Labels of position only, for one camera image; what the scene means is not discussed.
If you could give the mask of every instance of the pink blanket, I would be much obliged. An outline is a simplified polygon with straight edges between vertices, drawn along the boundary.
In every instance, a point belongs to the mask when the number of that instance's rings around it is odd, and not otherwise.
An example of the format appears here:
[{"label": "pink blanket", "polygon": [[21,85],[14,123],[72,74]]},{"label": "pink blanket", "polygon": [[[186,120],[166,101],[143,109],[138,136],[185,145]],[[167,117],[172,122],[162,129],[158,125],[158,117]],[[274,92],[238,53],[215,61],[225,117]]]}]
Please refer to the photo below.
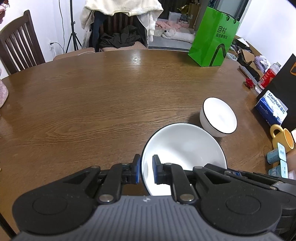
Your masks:
[{"label": "pink blanket", "polygon": [[155,27],[163,28],[163,29],[179,29],[181,27],[188,28],[189,24],[186,23],[176,23],[176,21],[156,21]]}]

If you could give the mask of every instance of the red bottle label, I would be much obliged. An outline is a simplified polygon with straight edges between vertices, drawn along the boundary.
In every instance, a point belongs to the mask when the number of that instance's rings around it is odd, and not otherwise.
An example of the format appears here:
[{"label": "red bottle label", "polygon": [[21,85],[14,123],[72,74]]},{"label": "red bottle label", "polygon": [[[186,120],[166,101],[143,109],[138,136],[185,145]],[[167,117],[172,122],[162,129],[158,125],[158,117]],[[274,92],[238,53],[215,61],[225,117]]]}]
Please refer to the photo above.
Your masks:
[{"label": "red bottle label", "polygon": [[268,69],[260,80],[261,86],[265,88],[271,82],[271,80],[275,77],[275,75],[276,74],[271,69]]}]

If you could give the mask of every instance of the gray gripper base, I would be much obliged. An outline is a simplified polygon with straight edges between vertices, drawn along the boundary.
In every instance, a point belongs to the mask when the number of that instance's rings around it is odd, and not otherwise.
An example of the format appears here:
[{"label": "gray gripper base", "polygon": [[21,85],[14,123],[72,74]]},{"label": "gray gripper base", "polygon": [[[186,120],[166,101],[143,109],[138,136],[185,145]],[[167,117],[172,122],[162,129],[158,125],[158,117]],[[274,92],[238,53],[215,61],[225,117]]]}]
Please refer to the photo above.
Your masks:
[{"label": "gray gripper base", "polygon": [[13,241],[280,241],[273,233],[239,237],[208,225],[193,206],[174,202],[171,196],[122,196],[100,205],[81,227],[56,236],[21,232]]}]

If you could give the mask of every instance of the white sweater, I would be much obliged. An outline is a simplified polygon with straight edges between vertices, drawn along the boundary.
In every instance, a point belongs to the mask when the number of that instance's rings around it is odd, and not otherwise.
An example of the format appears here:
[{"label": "white sweater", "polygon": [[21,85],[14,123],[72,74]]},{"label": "white sweater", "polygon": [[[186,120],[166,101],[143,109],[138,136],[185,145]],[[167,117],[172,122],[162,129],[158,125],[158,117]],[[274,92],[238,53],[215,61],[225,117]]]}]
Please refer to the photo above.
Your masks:
[{"label": "white sweater", "polygon": [[137,15],[147,29],[149,40],[153,41],[155,22],[163,8],[158,0],[86,0],[80,15],[83,29],[89,29],[89,25],[92,23],[90,18],[93,10],[110,16],[117,12],[123,12],[128,16]]}]

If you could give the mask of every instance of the white bowl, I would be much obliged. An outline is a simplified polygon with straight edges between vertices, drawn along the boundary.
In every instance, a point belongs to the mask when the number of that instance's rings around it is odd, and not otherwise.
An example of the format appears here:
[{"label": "white bowl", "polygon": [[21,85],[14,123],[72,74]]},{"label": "white bowl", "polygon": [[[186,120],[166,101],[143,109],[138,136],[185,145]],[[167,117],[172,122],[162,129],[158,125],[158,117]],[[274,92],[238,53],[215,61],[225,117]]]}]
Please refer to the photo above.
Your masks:
[{"label": "white bowl", "polygon": [[175,163],[184,170],[207,163],[227,168],[225,155],[218,142],[202,128],[175,123],[158,130],[148,140],[141,156],[141,178],[152,196],[171,195],[170,186],[154,183],[152,156],[158,155],[161,163]]},{"label": "white bowl", "polygon": [[224,137],[237,128],[237,118],[228,104],[218,98],[207,98],[200,111],[202,127],[214,137]]}]

